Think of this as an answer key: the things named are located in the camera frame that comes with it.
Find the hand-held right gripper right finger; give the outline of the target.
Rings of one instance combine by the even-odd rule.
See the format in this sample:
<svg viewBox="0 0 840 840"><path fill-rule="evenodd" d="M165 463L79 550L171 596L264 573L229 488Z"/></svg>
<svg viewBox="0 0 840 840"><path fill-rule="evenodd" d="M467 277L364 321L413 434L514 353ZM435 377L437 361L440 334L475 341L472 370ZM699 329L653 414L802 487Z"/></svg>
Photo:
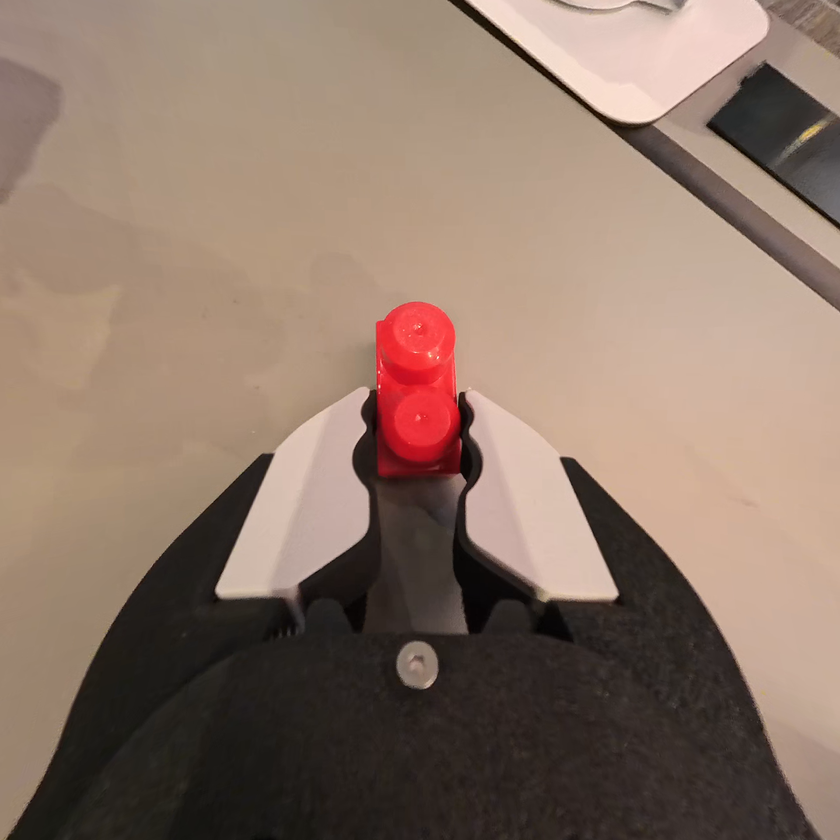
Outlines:
<svg viewBox="0 0 840 840"><path fill-rule="evenodd" d="M467 624L501 601L539 617L553 602L613 604L619 591L559 453L476 390L462 420L456 580Z"/></svg>

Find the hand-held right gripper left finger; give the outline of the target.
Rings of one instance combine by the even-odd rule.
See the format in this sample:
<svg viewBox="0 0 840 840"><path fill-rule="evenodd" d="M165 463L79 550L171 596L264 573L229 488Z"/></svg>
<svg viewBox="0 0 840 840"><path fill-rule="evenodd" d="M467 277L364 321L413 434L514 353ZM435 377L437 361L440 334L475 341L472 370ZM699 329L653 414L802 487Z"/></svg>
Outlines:
<svg viewBox="0 0 840 840"><path fill-rule="evenodd" d="M357 388L270 454L217 599L279 600L299 628L313 603L330 599L363 628L382 566L375 416L375 392Z"/></svg>

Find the red two-stud block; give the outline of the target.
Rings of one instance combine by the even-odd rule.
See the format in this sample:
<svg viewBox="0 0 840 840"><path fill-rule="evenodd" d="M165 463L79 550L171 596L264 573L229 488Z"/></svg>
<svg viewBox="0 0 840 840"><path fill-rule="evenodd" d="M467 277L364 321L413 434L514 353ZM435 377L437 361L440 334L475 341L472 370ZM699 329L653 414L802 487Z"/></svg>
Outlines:
<svg viewBox="0 0 840 840"><path fill-rule="evenodd" d="M376 323L379 477L459 473L461 418L455 345L454 324L431 303L403 303Z"/></svg>

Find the grey desk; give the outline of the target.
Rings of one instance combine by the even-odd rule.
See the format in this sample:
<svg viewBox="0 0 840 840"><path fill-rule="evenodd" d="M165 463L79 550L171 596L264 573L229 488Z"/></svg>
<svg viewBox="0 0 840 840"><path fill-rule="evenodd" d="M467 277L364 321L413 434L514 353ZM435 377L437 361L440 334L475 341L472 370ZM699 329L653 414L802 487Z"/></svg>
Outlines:
<svg viewBox="0 0 840 840"><path fill-rule="evenodd" d="M428 300L838 838L838 310L450 2L2 2L2 838L109 625Z"/></svg>

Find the black desk plate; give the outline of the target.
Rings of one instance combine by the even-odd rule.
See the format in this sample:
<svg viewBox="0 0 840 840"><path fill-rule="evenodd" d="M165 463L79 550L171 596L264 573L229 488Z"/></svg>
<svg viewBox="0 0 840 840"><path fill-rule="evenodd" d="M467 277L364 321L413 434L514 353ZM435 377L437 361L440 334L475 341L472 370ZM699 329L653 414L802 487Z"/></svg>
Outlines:
<svg viewBox="0 0 840 840"><path fill-rule="evenodd" d="M839 116L762 63L707 127L839 226Z"/></svg>

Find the white board stand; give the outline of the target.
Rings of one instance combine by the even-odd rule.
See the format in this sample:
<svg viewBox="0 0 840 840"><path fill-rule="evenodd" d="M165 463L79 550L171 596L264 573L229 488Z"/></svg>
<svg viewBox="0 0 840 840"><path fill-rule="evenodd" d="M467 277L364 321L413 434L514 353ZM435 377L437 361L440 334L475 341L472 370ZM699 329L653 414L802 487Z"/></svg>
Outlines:
<svg viewBox="0 0 840 840"><path fill-rule="evenodd" d="M603 117L647 125L758 46L770 19L755 1L470 1Z"/></svg>

